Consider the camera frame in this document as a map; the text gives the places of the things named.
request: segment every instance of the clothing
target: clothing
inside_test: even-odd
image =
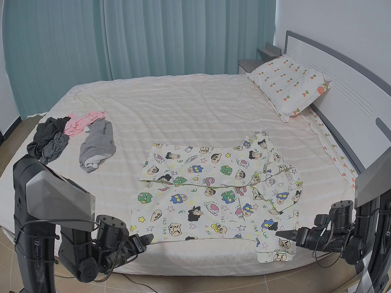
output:
[[[80,146],[80,167],[90,173],[98,168],[102,159],[112,156],[115,151],[111,122],[97,119],[90,125],[89,135]]]
[[[75,113],[72,113],[69,115],[71,120],[68,123],[66,123],[64,133],[70,137],[73,137],[74,135],[82,132],[86,126],[92,124],[98,118],[103,119],[105,114],[106,114],[105,111],[103,112],[92,111],[84,116],[79,116]]]
[[[49,117],[45,123],[38,124],[37,132],[33,141],[27,145],[27,152],[35,159],[40,159],[43,148],[53,140],[58,132],[63,132],[69,117],[57,118]]]
[[[57,159],[68,145],[69,136],[61,132],[56,133],[53,140],[43,148],[40,162],[44,165]]]
[[[156,143],[140,180],[145,191],[132,202],[131,224],[140,234],[152,231],[153,242],[249,239],[260,262],[289,261],[296,253],[275,232],[298,225],[303,182],[265,131],[234,148]]]

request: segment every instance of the tile floor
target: tile floor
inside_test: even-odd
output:
[[[41,117],[24,120],[0,146],[0,177],[12,156],[24,139],[35,128]],[[335,256],[326,257],[322,263],[329,265]],[[58,275],[70,276],[61,265],[55,266]],[[248,277],[165,277],[128,275],[133,281],[145,283],[159,293],[330,293],[355,276],[353,266],[340,259],[328,269],[316,263],[294,270]],[[56,288],[60,293],[126,293],[151,292],[146,287],[131,283],[121,274],[113,274],[101,284],[85,284],[74,279],[56,277]],[[18,260],[12,242],[0,231],[0,293],[10,290],[19,292],[23,287]]]

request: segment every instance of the curtain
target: curtain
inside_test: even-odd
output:
[[[22,118],[99,80],[235,74],[273,42],[276,0],[5,0],[6,70]]]

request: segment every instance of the white bed sheet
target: white bed sheet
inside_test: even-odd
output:
[[[140,173],[152,143],[207,147],[237,146],[260,127],[304,181],[300,226],[312,227],[316,214],[328,213],[354,192],[301,116],[283,123],[259,89],[245,75],[144,77],[95,82],[72,88],[41,120],[70,113],[105,110],[113,124],[117,151],[87,174],[79,166],[86,133],[70,138],[61,157],[49,167],[71,178],[97,198],[96,214],[109,214],[130,226],[130,204],[144,185]],[[14,232],[12,165],[26,154],[33,131],[0,178],[0,225]],[[56,252],[60,241],[56,241]],[[199,239],[150,245],[147,252],[118,272],[150,275],[248,276],[289,270],[313,262],[298,248],[289,262],[259,263],[255,243],[244,239]]]

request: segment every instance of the pile of clothes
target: pile of clothes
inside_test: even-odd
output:
[[[116,147],[113,141],[113,126],[104,119],[105,112],[89,112],[79,116],[70,114],[64,118],[48,118],[38,124],[33,141],[27,145],[27,152],[43,164],[57,159],[69,138],[83,131],[89,135],[80,146],[80,167],[87,173],[98,168],[102,159],[112,156]]]

